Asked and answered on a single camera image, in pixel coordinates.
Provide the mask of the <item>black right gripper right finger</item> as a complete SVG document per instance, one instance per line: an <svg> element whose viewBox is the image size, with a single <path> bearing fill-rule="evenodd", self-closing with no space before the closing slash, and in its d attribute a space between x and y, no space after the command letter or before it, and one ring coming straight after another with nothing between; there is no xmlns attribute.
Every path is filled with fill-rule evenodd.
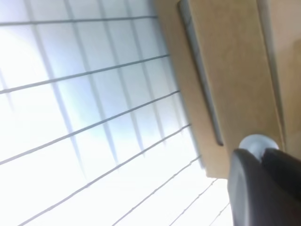
<svg viewBox="0 0 301 226"><path fill-rule="evenodd" d="M276 149L261 159L261 199L277 211L301 210L301 161Z"/></svg>

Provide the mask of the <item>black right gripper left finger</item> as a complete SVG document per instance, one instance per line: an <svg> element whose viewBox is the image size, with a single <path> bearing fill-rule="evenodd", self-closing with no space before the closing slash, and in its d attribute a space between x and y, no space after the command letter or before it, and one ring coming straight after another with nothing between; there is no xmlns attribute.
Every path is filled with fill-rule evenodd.
<svg viewBox="0 0 301 226"><path fill-rule="evenodd" d="M245 149L231 157L228 193L235 226L299 226L300 212L268 208L261 199L261 162Z"/></svg>

